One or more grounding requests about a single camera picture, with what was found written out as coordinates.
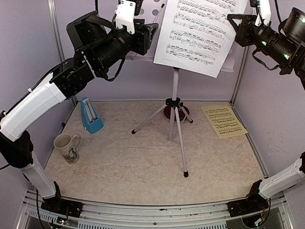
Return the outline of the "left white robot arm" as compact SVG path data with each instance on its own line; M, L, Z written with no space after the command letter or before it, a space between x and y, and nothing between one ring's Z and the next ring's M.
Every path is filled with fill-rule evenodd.
M130 25L87 13L67 25L74 56L49 70L10 110L0 115L0 152L9 165L19 168L40 192L44 202L62 212L67 202L59 186L50 181L34 158L28 127L54 106L82 91L96 77L123 64L129 52L145 55L158 30L157 23L132 19Z

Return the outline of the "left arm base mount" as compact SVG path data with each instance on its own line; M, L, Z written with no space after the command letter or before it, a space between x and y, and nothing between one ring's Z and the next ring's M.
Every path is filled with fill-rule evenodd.
M43 210L75 218L80 217L82 207L81 202L58 198L44 199L41 204Z

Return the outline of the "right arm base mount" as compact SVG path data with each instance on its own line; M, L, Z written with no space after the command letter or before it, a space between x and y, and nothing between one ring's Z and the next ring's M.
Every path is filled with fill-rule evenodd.
M255 199L241 199L227 203L230 217L237 217L269 208L268 201Z

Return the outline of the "silver tripod stand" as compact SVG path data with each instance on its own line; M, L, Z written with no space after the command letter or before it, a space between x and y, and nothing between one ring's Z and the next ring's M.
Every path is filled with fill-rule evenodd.
M168 140L173 140L174 138L174 124L177 125L177 132L179 141L178 144L181 148L181 155L182 155L182 163L183 163L183 176L187 178L189 176L189 172L187 169L186 163L186 156L184 150L184 143L183 143L183 135L182 135L182 122L187 119L190 123L193 123L193 119L187 113L183 102L181 99L177 97L178 91L178 81L179 81L179 68L173 68L173 89L172 89L172 96L165 100L164 105L162 105L157 111L155 111L150 117L145 119L142 123L140 123L136 128L132 130L132 134L134 135L138 132L142 127L144 127L148 122L153 122L159 129L163 130L162 127L158 126L154 121L153 118L159 114L161 111L164 111L167 107L169 107L169 116L170 116L170 124L169 124L169 131L165 131L168 135Z

